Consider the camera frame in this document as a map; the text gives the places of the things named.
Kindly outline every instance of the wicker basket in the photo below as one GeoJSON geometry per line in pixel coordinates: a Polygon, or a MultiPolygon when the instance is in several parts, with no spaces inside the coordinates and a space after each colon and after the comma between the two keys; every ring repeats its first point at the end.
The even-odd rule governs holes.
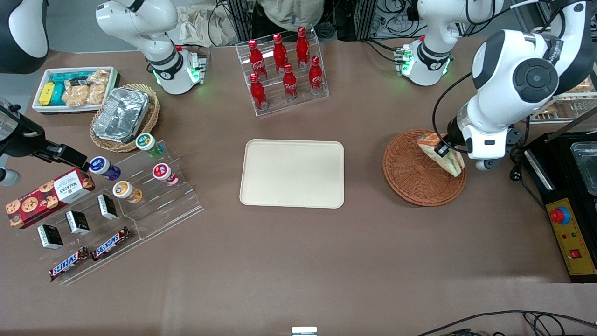
{"type": "MultiPolygon", "coordinates": [[[[145,117],[143,118],[141,127],[139,127],[140,134],[141,133],[149,133],[153,129],[155,124],[158,122],[159,101],[158,101],[158,97],[155,94],[155,91],[152,88],[150,88],[149,86],[144,85],[144,84],[127,84],[122,87],[123,88],[131,88],[133,90],[139,90],[139,91],[145,92],[151,98],[151,101],[149,103],[149,109],[147,110],[147,113],[145,114],[145,117]]],[[[93,120],[91,122],[91,127],[89,129],[89,133],[91,134],[91,140],[93,140],[93,143],[96,144],[100,148],[106,149],[110,152],[117,152],[117,153],[130,152],[130,151],[134,150],[135,148],[137,148],[134,141],[132,141],[130,143],[119,143],[119,142],[115,142],[115,141],[100,139],[95,134],[93,134],[93,124],[96,123],[98,117],[100,116],[100,114],[103,110],[104,110],[104,105],[102,105],[100,107],[100,109],[97,110],[97,113],[95,116],[93,116],[93,120]]]]}
{"type": "Polygon", "coordinates": [[[417,145],[417,139],[429,132],[410,130],[397,135],[383,153],[383,174],[405,200],[421,206],[440,206],[462,192],[466,169],[453,177],[428,157],[417,145]]]}

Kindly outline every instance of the coca-cola logo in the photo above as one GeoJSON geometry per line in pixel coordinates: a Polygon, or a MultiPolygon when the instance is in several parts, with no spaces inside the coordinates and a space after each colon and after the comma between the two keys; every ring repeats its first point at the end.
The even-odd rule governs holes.
{"type": "Polygon", "coordinates": [[[261,69],[265,66],[263,64],[263,60],[258,60],[257,62],[253,63],[253,69],[261,69]]]}

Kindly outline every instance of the table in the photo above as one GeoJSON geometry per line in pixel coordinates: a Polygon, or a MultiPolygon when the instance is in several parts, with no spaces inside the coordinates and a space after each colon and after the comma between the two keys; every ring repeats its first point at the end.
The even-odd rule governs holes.
{"type": "MultiPolygon", "coordinates": [[[[324,336],[414,335],[513,308],[595,320],[597,285],[568,283],[546,215],[508,180],[507,160],[492,172],[467,161],[463,193],[437,208],[403,201],[384,179],[385,146],[399,132],[431,128],[436,98],[469,71],[481,42],[461,39],[449,72],[433,87],[396,77],[365,44],[323,44],[331,96],[266,118],[253,114],[234,48],[213,50],[205,84],[182,96],[164,93],[138,52],[52,53],[46,68],[111,65],[121,84],[147,83],[158,92],[154,134],[182,156],[205,211],[71,286],[50,284],[49,266],[24,248],[30,242],[0,225],[2,334],[263,336],[315,325],[324,336]],[[244,149],[255,138],[341,142],[344,206],[243,206],[244,149]]],[[[438,125],[473,92],[471,81],[456,87],[442,102],[438,125]]],[[[127,156],[95,147],[91,114],[28,116],[49,139],[90,157],[127,156]]],[[[67,169],[34,158],[11,158],[8,167],[23,181],[2,189],[4,203],[67,169]]],[[[530,331],[520,316],[464,326],[530,331]]]]}

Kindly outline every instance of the red bottle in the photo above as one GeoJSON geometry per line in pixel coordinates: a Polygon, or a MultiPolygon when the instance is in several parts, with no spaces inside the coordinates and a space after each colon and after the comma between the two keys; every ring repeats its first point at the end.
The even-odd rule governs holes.
{"type": "Polygon", "coordinates": [[[259,76],[260,81],[267,79],[267,70],[265,70],[265,61],[261,51],[257,49],[257,41],[254,39],[249,40],[249,61],[253,66],[253,72],[259,76]]]}
{"type": "Polygon", "coordinates": [[[309,91],[311,91],[312,95],[319,96],[323,92],[323,76],[324,72],[319,65],[319,57],[313,56],[313,59],[311,60],[311,70],[309,70],[309,83],[311,84],[309,91]]]}
{"type": "Polygon", "coordinates": [[[293,102],[299,98],[299,92],[297,90],[297,78],[293,73],[293,66],[286,64],[284,66],[284,92],[286,93],[286,100],[293,102]]]}
{"type": "Polygon", "coordinates": [[[286,47],[282,44],[282,35],[273,35],[273,59],[276,61],[276,72],[278,76],[284,77],[284,66],[288,63],[286,47]]]}
{"type": "Polygon", "coordinates": [[[259,111],[267,110],[265,89],[263,88],[263,84],[259,82],[259,76],[257,74],[251,74],[249,75],[249,80],[251,80],[251,95],[255,101],[255,107],[259,111]]]}
{"type": "Polygon", "coordinates": [[[309,42],[307,41],[307,31],[304,27],[298,27],[297,40],[297,62],[298,68],[305,71],[309,68],[309,42]]]}

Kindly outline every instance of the clear acrylic rack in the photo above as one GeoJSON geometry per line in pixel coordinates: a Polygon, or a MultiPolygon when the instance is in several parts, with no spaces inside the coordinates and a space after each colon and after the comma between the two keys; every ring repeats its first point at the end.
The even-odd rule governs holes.
{"type": "Polygon", "coordinates": [[[249,97],[251,99],[251,103],[253,104],[255,116],[261,117],[262,115],[279,112],[283,109],[303,105],[305,103],[313,102],[314,100],[319,100],[330,96],[328,81],[325,76],[324,58],[321,54],[321,47],[319,46],[319,39],[315,33],[315,30],[313,29],[313,26],[307,26],[306,30],[307,40],[309,42],[309,54],[311,57],[319,56],[319,64],[323,71],[323,92],[318,96],[314,96],[309,91],[309,70],[307,69],[306,71],[301,71],[297,65],[296,41],[299,36],[296,32],[285,31],[281,32],[280,35],[282,35],[282,43],[286,47],[288,63],[293,66],[294,76],[297,78],[297,88],[299,93],[299,97],[296,101],[286,101],[282,77],[279,77],[276,73],[276,63],[273,60],[273,35],[257,38],[257,48],[263,55],[263,60],[267,70],[267,79],[261,82],[265,88],[265,95],[269,105],[268,109],[265,111],[259,111],[257,108],[255,108],[253,96],[251,95],[251,81],[249,80],[249,75],[253,73],[253,67],[249,61],[248,42],[236,44],[236,53],[238,54],[238,59],[241,63],[242,74],[245,78],[245,84],[247,85],[247,89],[249,91],[249,97]]]}
{"type": "Polygon", "coordinates": [[[102,176],[93,175],[96,185],[93,192],[33,224],[27,230],[19,230],[18,236],[33,238],[33,248],[39,260],[47,261],[47,268],[41,271],[48,276],[48,281],[50,280],[48,271],[75,253],[81,246],[94,251],[123,227],[127,227],[131,233],[129,238],[118,244],[99,261],[93,261],[88,257],[56,278],[56,282],[61,285],[71,284],[203,210],[195,190],[186,182],[180,170],[178,165],[180,156],[164,141],[159,143],[164,148],[164,153],[159,158],[151,158],[146,152],[139,151],[115,163],[122,171],[116,181],[108,181],[102,176]],[[168,187],[153,178],[152,169],[160,162],[167,163],[173,172],[178,174],[177,185],[168,187]],[[113,196],[112,187],[118,181],[128,181],[135,188],[140,189],[143,192],[141,201],[133,204],[113,196]],[[108,220],[101,215],[97,202],[97,196],[100,194],[105,194],[114,201],[118,218],[108,220]],[[79,236],[70,232],[65,217],[65,213],[69,210],[85,214],[90,227],[87,235],[79,236]],[[52,250],[42,247],[37,233],[37,227],[42,224],[58,228],[64,244],[62,248],[52,250]]]}

